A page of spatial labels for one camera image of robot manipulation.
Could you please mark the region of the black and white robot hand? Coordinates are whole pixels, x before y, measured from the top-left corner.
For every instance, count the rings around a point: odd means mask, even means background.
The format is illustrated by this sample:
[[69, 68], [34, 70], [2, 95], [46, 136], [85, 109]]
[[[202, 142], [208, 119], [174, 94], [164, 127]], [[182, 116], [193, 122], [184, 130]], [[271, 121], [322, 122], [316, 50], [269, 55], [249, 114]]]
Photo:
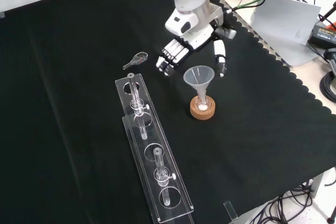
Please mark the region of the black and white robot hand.
[[224, 38], [233, 39], [236, 30], [224, 20], [221, 7], [211, 5], [211, 11], [204, 17], [196, 13], [182, 14], [174, 10], [165, 28], [175, 35], [161, 49], [156, 67], [166, 76], [171, 76], [193, 52], [200, 50], [211, 40], [214, 43], [216, 72], [223, 77], [227, 71]]

